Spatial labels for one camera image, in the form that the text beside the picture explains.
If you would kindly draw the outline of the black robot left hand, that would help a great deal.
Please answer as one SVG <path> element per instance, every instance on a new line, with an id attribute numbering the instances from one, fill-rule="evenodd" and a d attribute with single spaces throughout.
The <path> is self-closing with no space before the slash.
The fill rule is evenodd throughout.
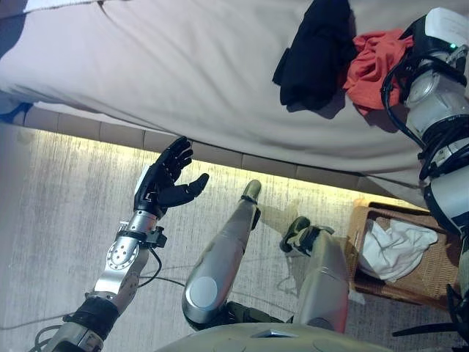
<path id="1" fill-rule="evenodd" d="M 176 139 L 149 166 L 134 196 L 133 210 L 145 211 L 161 219 L 169 208 L 193 201 L 204 190 L 210 176 L 201 174 L 189 184 L 177 185 L 182 170 L 192 162 L 191 143 Z"/>

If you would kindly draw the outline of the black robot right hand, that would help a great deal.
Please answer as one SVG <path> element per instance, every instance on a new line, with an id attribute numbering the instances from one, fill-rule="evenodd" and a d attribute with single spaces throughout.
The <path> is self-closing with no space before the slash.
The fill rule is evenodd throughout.
<path id="1" fill-rule="evenodd" d="M 410 38 L 413 46 L 406 50 L 402 61 L 429 60 L 436 57 L 449 63 L 468 52 L 468 18 L 443 7 L 431 9 L 426 15 L 413 21 L 401 39 Z"/>

